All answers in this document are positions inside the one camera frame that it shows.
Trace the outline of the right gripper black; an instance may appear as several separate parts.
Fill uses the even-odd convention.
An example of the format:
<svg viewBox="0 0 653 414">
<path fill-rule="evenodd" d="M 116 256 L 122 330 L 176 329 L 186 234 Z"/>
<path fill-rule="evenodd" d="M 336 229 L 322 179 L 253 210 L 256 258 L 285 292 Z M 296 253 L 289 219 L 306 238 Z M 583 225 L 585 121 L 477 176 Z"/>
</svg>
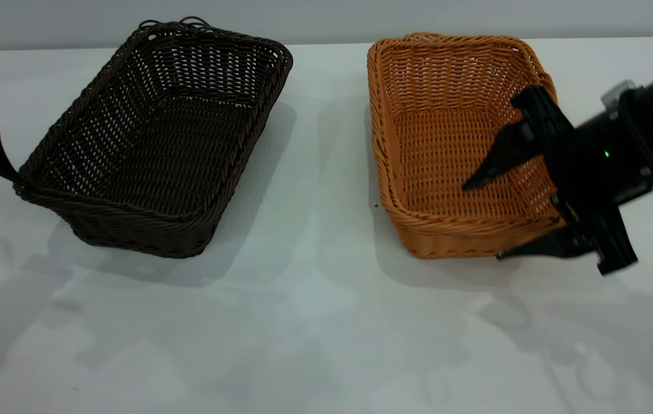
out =
<svg viewBox="0 0 653 414">
<path fill-rule="evenodd" d="M 500 129 L 462 190 L 481 189 L 543 156 L 556 188 L 551 204 L 565 225 L 495 257 L 499 261 L 521 256 L 572 259 L 594 252 L 602 275 L 636 263 L 619 207 L 648 192 L 650 186 L 634 171 L 643 161 L 623 121 L 601 113 L 573 126 L 540 86 L 523 90 L 513 97 L 512 105 L 524 119 Z"/>
</svg>

